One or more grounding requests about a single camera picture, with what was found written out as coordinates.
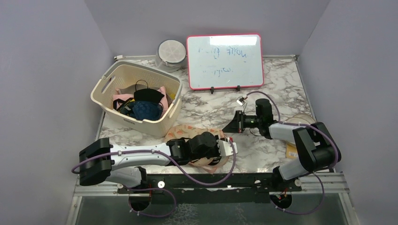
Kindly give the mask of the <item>black bra from bag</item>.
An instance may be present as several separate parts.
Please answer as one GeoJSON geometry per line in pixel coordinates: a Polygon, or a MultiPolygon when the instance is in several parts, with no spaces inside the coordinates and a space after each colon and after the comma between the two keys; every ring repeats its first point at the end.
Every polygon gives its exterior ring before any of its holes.
{"type": "Polygon", "coordinates": [[[193,161],[190,161],[189,164],[192,166],[196,167],[203,167],[203,166],[210,166],[210,165],[216,165],[219,163],[221,160],[221,157],[211,157],[211,158],[200,158],[200,159],[195,159],[193,161]]]}

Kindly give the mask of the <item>floral mesh laundry bag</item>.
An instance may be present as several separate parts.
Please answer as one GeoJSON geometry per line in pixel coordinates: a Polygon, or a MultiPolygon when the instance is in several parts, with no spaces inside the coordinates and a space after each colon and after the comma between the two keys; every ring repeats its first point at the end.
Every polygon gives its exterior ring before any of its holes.
{"type": "MultiPolygon", "coordinates": [[[[214,135],[218,135],[219,138],[226,138],[226,135],[222,132],[219,128],[198,128],[192,125],[177,125],[172,127],[163,138],[163,142],[170,141],[172,139],[179,139],[179,138],[193,138],[196,135],[202,134],[204,132],[210,132],[214,135]]],[[[203,167],[196,167],[201,168],[201,170],[206,171],[207,173],[213,174],[216,172],[217,169],[223,167],[229,160],[230,156],[221,157],[221,160],[216,165],[210,166],[203,166],[203,167]]]]}

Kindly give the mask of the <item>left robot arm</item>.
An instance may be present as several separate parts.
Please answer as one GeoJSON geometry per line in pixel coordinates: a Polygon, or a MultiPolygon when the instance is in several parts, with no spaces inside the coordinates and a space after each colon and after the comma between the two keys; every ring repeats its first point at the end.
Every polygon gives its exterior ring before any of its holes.
{"type": "Polygon", "coordinates": [[[177,138],[152,146],[111,145],[100,138],[79,152],[79,164],[72,172],[80,177],[81,186],[93,186],[104,181],[127,182],[135,192],[147,188],[147,179],[140,171],[122,173],[132,166],[182,166],[202,158],[218,158],[233,154],[226,138],[204,132],[193,138],[177,138]]]}

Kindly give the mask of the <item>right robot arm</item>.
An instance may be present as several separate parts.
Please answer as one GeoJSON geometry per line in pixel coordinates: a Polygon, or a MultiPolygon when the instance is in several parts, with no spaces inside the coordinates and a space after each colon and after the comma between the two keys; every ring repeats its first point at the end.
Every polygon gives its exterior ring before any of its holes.
{"type": "Polygon", "coordinates": [[[246,128],[256,128],[267,139],[296,146],[298,157],[273,169],[271,186],[275,190],[282,191],[289,186],[291,179],[332,168],[341,160],[341,153],[322,122],[310,125],[278,122],[273,117],[270,101],[265,98],[255,101],[255,109],[255,115],[236,111],[223,132],[242,133],[246,128]]]}

